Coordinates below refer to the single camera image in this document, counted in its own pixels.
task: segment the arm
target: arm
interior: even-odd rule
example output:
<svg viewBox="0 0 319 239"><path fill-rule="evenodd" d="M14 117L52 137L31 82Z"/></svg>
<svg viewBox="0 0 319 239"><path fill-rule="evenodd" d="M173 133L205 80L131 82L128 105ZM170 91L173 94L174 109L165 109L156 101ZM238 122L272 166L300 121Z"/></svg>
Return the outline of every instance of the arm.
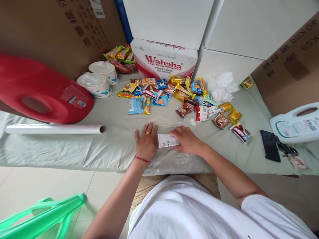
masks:
<svg viewBox="0 0 319 239"><path fill-rule="evenodd" d="M174 146L174 149L202 157L235 197L239 206L242 205L246 197L253 194L268 197L243 171L197 138L190 128L176 127L170 134L180 141L180 145Z"/></svg>
<svg viewBox="0 0 319 239"><path fill-rule="evenodd" d="M146 124L141 138L135 131L136 156L151 161L157 148L157 125ZM135 158L129 169L96 214L83 239L119 238L129 215L134 195L148 163Z"/></svg>

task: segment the hand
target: hand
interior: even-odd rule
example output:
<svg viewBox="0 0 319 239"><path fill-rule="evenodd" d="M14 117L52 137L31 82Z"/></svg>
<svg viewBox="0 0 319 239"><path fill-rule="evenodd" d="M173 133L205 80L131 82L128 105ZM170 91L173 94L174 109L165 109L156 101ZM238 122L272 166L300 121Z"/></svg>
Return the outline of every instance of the hand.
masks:
<svg viewBox="0 0 319 239"><path fill-rule="evenodd" d="M158 126L155 125L153 127L153 122L151 122L144 126L141 137L139 137L139 131L135 131L136 157L151 161L155 156L159 147L157 141L157 128Z"/></svg>
<svg viewBox="0 0 319 239"><path fill-rule="evenodd" d="M179 140L180 145L173 148L181 153L199 155L203 151L203 148L207 146L207 144L194 135L189 127L183 125L176 127L169 134Z"/></svg>

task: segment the roll of plastic wrap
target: roll of plastic wrap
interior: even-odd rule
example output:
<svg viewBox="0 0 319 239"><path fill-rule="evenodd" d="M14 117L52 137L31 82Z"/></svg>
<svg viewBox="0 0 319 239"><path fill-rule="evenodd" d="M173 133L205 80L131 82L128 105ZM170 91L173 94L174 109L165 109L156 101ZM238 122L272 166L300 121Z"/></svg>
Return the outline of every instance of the roll of plastic wrap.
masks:
<svg viewBox="0 0 319 239"><path fill-rule="evenodd" d="M9 134L101 134L104 125L80 124L13 124L6 127Z"/></svg>

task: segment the red string bracelet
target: red string bracelet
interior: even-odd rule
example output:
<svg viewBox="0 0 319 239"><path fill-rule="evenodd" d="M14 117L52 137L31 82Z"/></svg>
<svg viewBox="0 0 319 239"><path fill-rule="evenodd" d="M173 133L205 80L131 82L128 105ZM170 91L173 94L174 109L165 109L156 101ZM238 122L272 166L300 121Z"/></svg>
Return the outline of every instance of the red string bracelet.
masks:
<svg viewBox="0 0 319 239"><path fill-rule="evenodd" d="M149 161L146 161L145 159L141 159L141 158L136 157L136 156L135 156L135 158L137 158L137 159L139 159L139 160L142 160L142 161L145 162L145 163L150 163Z"/></svg>

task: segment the smartphone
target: smartphone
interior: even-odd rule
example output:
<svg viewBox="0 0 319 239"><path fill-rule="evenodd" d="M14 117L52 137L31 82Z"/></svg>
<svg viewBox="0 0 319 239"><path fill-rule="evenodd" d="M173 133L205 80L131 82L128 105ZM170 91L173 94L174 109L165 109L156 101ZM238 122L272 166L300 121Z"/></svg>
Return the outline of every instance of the smartphone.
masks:
<svg viewBox="0 0 319 239"><path fill-rule="evenodd" d="M280 163L281 160L275 140L275 135L264 130L261 130L260 133L262 135L263 144L265 148L265 158Z"/></svg>

